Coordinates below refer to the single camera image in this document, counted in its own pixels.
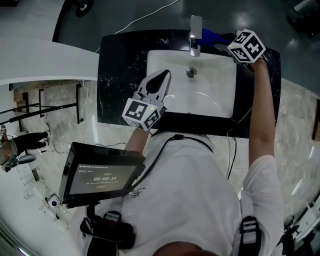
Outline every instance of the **white sink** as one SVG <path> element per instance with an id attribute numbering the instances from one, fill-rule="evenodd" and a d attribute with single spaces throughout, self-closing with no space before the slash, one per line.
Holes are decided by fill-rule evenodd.
<path id="1" fill-rule="evenodd" d="M 188 68 L 197 75 L 189 78 Z M 147 76 L 170 70 L 172 78 L 164 105 L 168 112 L 231 118 L 234 111 L 237 65 L 230 57 L 189 51 L 151 50 L 147 56 Z"/>

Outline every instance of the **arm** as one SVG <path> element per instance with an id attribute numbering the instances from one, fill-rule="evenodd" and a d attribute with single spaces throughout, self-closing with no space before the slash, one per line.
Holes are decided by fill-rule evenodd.
<path id="1" fill-rule="evenodd" d="M 149 131 L 140 130 L 136 128 L 133 131 L 124 150 L 137 151 L 142 154 L 144 152 L 148 136 L 149 136 Z"/>
<path id="2" fill-rule="evenodd" d="M 255 78 L 249 135 L 249 166 L 259 157 L 274 155 L 276 133 L 274 103 L 267 65 L 262 59 L 251 65 Z"/>

